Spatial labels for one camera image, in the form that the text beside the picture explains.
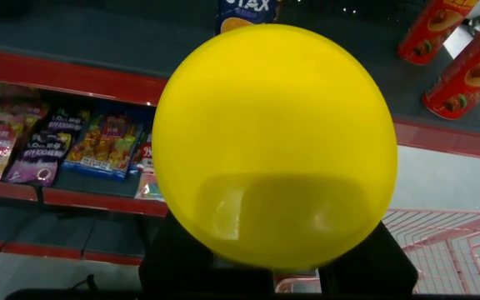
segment store shelf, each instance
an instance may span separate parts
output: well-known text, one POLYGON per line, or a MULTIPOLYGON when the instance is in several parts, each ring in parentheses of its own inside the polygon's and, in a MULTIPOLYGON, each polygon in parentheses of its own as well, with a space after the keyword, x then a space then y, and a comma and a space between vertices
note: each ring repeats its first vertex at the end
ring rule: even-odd
POLYGON ((139 179, 139 174, 129 174, 116 182, 61 170, 54 186, 43 188, 42 194, 46 204, 165 216, 166 203, 134 198, 139 179))
MULTIPOLYGON (((399 144, 480 158, 480 104, 448 121, 420 103, 451 62, 448 53, 442 50, 424 67, 395 54, 423 4, 287 0, 280 22, 332 39, 370 72, 387 100, 399 144)), ((178 64, 213 36, 215 13, 215 2, 203 0, 39 1, 24 17, 0 20, 0 81, 155 104, 178 64)))
POLYGON ((5 182, 0 182, 0 197, 27 201, 38 200, 34 187, 5 182))
POLYGON ((0 247, 5 253, 81 259, 92 217, 60 218, 54 212, 0 206, 0 247))
MULTIPOLYGON (((147 217, 145 220, 145 228, 149 237, 153 238, 162 219, 147 217)), ((145 247, 139 233, 134 216, 114 214, 99 217, 84 249, 84 259, 104 263, 140 265, 145 254, 145 247)))

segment pink shopping cart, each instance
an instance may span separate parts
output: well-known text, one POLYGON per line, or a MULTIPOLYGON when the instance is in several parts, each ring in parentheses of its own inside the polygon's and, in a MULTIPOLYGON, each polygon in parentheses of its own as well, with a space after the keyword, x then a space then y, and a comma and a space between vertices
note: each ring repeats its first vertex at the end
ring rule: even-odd
MULTIPOLYGON (((418 271, 415 293, 480 294, 480 212, 390 209, 382 220, 418 271)), ((319 292, 315 277, 286 278, 278 293, 319 292)))

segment snack can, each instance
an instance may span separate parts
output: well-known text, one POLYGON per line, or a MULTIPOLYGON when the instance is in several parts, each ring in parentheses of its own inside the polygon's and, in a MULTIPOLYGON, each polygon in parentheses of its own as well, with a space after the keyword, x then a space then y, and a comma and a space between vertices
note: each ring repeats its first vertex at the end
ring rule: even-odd
POLYGON ((278 0, 218 0, 216 34, 277 18, 278 0))
POLYGON ((447 119, 457 119, 480 101, 480 33, 422 96, 425 106, 447 119))
POLYGON ((397 47, 397 54, 410 63, 429 63, 478 2, 430 0, 397 47))

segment gray floor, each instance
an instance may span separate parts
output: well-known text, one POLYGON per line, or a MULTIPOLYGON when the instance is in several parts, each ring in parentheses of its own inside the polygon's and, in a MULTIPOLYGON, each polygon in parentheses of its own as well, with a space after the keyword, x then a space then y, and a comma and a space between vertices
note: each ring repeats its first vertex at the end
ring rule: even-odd
MULTIPOLYGON (((457 30, 447 49, 457 55, 470 39, 457 30)), ((480 210, 480 159, 399 147, 391 207, 480 210)), ((2 254, 0 299, 21 288, 69 288, 89 273, 102 289, 139 288, 135 267, 2 254)))

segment yellow balloon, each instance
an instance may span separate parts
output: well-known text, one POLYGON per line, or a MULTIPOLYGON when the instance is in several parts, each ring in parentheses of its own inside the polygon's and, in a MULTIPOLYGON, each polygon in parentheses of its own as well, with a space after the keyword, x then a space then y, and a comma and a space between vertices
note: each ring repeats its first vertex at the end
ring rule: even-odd
POLYGON ((285 25, 235 29, 190 54, 161 96, 152 146, 177 220, 215 253, 267 268, 316 267, 359 244, 397 171, 368 72, 285 25))

